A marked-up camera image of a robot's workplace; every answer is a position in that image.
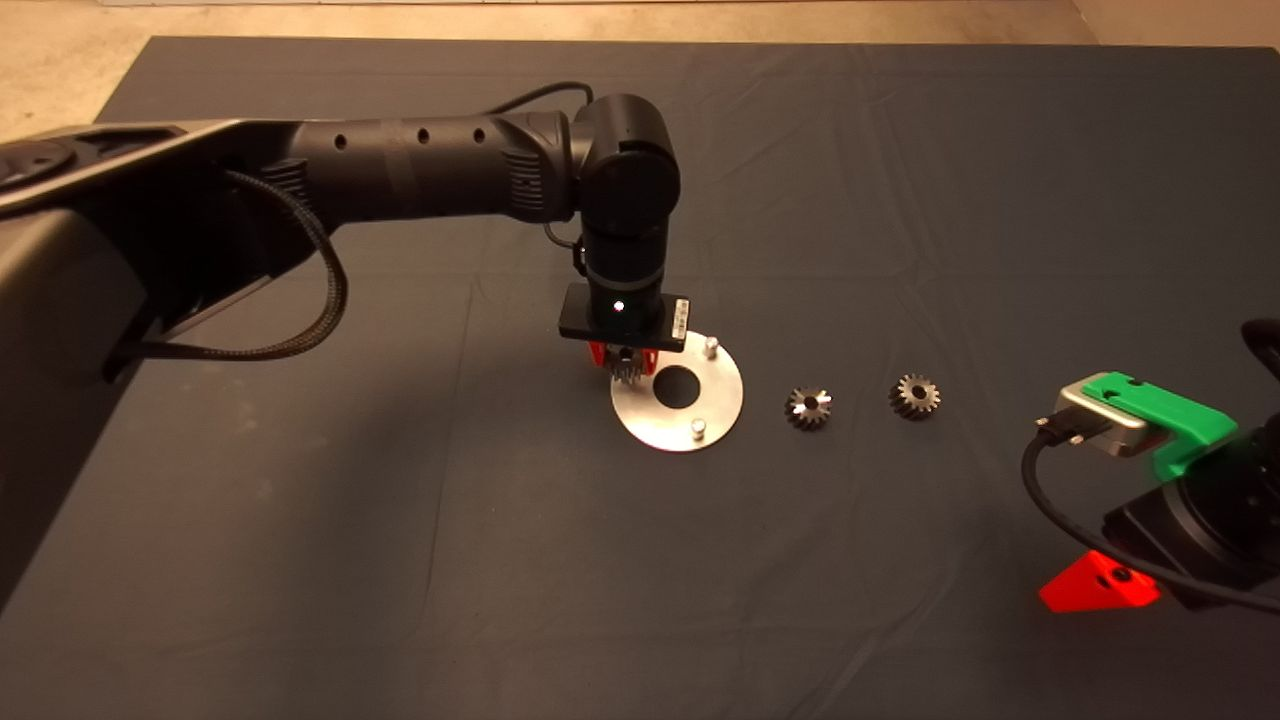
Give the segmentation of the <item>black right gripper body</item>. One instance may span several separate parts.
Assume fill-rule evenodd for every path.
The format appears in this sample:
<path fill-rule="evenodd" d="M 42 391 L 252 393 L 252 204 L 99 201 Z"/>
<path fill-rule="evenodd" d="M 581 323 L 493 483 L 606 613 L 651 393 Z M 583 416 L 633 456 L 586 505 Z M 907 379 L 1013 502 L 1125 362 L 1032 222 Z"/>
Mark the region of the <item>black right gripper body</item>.
<path fill-rule="evenodd" d="M 1198 582 L 1233 587 L 1235 580 L 1226 548 L 1201 525 L 1176 483 L 1106 512 L 1103 537 L 1126 553 Z"/>

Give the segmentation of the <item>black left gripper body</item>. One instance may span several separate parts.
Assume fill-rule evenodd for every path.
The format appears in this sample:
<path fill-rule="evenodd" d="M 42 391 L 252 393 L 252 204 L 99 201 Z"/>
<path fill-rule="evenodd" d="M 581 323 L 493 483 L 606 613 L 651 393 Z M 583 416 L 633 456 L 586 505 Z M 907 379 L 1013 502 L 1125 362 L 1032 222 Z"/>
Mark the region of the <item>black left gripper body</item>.
<path fill-rule="evenodd" d="M 689 334 L 690 299 L 682 295 L 613 293 L 572 283 L 559 311 L 559 336 L 631 348 L 681 351 Z"/>

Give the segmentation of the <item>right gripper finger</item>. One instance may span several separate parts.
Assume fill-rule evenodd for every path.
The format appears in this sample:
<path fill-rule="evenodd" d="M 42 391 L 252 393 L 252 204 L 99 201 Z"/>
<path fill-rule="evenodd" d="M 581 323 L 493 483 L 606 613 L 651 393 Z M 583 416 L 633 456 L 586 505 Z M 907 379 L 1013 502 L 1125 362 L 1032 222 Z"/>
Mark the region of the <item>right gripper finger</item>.
<path fill-rule="evenodd" d="M 1151 577 L 1089 550 L 1043 584 L 1038 597 L 1052 612 L 1093 612 L 1142 609 L 1162 592 Z"/>

